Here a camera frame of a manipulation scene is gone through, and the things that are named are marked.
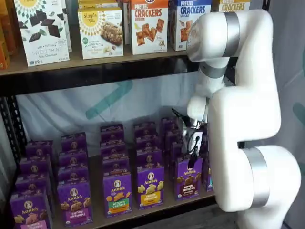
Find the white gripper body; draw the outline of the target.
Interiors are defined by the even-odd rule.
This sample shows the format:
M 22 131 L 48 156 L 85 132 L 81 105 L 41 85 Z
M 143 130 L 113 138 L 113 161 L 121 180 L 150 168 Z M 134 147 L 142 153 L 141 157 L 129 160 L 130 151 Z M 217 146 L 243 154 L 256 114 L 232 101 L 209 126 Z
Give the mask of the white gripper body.
M 199 157 L 203 135 L 206 134 L 206 123 L 197 120 L 183 120 L 182 154 Z

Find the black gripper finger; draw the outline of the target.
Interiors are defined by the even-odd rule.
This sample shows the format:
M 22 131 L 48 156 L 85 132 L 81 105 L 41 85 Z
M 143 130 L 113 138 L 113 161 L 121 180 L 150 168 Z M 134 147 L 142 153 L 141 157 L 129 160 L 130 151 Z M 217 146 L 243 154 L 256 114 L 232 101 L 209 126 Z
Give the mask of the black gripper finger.
M 190 157 L 188 159 L 187 168 L 201 168 L 202 158 L 201 157 Z

